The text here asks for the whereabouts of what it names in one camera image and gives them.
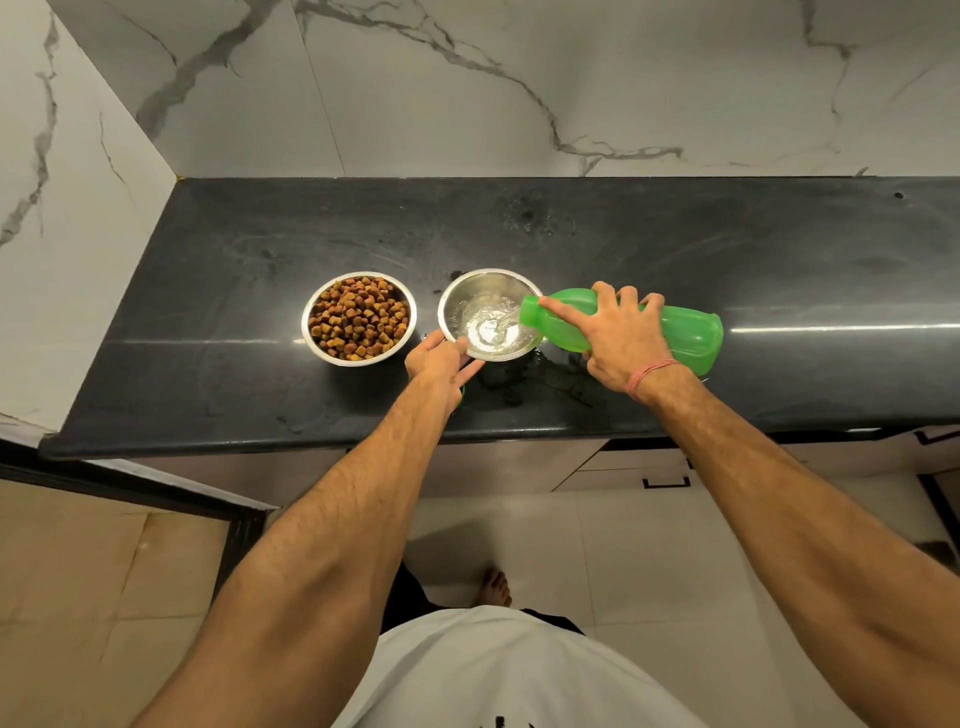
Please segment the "white t-shirt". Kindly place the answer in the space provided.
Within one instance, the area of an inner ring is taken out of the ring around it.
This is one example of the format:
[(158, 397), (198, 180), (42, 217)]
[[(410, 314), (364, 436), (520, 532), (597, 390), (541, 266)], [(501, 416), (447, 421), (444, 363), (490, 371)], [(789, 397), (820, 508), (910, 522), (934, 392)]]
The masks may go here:
[(498, 606), (428, 613), (378, 639), (331, 728), (708, 728), (606, 644)]

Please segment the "white cabinet drawer front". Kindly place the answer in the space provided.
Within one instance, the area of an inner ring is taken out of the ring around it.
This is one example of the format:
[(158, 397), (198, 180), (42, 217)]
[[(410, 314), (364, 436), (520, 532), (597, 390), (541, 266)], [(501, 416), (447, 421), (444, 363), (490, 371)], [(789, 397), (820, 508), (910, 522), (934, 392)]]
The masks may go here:
[(645, 490), (642, 486), (644, 478), (678, 480), (684, 476), (690, 477), (691, 486), (698, 482), (689, 459), (676, 447), (627, 447), (608, 442), (554, 491), (569, 493)]

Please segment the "person's right forearm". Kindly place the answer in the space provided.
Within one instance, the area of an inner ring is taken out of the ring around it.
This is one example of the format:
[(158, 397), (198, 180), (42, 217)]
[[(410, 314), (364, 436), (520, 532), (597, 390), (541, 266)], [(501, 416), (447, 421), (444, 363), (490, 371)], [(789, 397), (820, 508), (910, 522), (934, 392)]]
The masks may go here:
[(711, 394), (640, 385), (811, 663), (870, 728), (960, 728), (960, 576)]

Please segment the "red thread wristband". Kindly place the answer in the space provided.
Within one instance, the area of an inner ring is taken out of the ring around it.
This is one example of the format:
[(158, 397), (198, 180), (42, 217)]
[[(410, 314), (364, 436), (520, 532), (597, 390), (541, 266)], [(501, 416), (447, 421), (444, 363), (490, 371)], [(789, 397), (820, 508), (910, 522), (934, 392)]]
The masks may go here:
[(670, 366), (681, 365), (681, 362), (674, 358), (664, 358), (655, 360), (649, 364), (644, 365), (643, 367), (637, 368), (630, 373), (630, 377), (625, 385), (624, 392), (633, 398), (634, 400), (639, 399), (638, 391), (641, 383), (645, 378), (647, 378), (654, 371), (665, 369)]

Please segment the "person's right hand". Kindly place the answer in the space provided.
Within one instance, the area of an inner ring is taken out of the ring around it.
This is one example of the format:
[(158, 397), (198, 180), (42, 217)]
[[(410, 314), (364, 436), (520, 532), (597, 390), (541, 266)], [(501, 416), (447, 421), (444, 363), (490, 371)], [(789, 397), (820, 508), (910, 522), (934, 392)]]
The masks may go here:
[(639, 291), (632, 285), (616, 291), (619, 313), (588, 316), (555, 298), (540, 297), (538, 303), (559, 319), (576, 327), (586, 338), (587, 370), (606, 388), (624, 392), (631, 372), (653, 361), (673, 358), (664, 337), (661, 319), (645, 319)]

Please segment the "person's bare foot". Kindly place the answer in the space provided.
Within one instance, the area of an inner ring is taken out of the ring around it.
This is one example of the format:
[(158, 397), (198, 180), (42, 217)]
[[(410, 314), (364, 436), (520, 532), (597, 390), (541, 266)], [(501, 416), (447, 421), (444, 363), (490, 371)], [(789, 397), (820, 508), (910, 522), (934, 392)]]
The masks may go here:
[(484, 574), (471, 607), (496, 606), (511, 608), (512, 602), (511, 591), (505, 573), (493, 566)]

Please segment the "black shorts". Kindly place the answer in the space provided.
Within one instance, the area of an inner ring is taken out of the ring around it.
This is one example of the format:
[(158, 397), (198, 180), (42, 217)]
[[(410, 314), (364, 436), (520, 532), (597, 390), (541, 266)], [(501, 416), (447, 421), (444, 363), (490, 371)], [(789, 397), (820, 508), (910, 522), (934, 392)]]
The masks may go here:
[(466, 608), (455, 608), (434, 603), (431, 601), (421, 582), (414, 576), (406, 564), (401, 563), (396, 576), (392, 581), (386, 607), (382, 617), (380, 633), (383, 635), (401, 625), (414, 622), (420, 618), (437, 613), (453, 613), (457, 615), (472, 614), (482, 618), (532, 618), (547, 625), (566, 630), (579, 635), (585, 632), (572, 620), (565, 616), (538, 612), (533, 609), (515, 609), (513, 602), (510, 608), (497, 606), (480, 606), (473, 608), (473, 602)]

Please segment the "person's left hand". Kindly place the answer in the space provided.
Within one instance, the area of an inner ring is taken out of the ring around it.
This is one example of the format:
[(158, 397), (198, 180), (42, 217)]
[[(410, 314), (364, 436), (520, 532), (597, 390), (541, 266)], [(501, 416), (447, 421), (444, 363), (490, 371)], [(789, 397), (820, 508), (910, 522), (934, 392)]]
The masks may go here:
[(451, 340), (441, 330), (434, 330), (407, 355), (405, 366), (411, 381), (421, 379), (441, 386), (445, 395), (445, 414), (450, 417), (459, 387), (467, 385), (486, 362), (473, 357), (444, 356), (441, 352), (444, 341)]

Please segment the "green plastic bottle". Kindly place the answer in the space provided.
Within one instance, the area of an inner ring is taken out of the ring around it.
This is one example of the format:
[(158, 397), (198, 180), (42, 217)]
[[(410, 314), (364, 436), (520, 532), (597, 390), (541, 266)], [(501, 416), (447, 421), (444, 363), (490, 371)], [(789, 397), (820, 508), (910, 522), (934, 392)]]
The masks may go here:
[[(597, 294), (592, 289), (563, 289), (550, 298), (587, 316), (597, 311)], [(518, 321), (569, 353), (580, 355), (590, 347), (587, 338), (576, 326), (543, 308), (539, 304), (539, 296), (523, 298)], [(724, 327), (720, 317), (714, 313), (666, 305), (661, 310), (660, 324), (673, 358), (697, 377), (706, 376), (713, 368), (723, 343)]]

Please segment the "person's left forearm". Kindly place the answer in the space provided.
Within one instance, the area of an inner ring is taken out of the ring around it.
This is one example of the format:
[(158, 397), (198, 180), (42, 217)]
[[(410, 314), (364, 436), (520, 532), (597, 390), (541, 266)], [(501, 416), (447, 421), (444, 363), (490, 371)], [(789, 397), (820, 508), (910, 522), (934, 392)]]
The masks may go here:
[(246, 554), (130, 728), (330, 728), (373, 658), (458, 390), (450, 374), (413, 377), (378, 428)]

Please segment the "steel bowl with water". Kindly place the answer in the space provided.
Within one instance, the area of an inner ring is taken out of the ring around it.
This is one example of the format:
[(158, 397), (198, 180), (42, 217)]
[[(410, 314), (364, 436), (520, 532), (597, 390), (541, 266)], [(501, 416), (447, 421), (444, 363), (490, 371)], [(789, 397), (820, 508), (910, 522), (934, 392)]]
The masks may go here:
[(456, 277), (438, 302), (438, 326), (450, 341), (465, 339), (466, 355), (501, 363), (523, 358), (543, 340), (536, 329), (521, 324), (527, 297), (543, 292), (527, 277), (503, 269), (479, 269)]

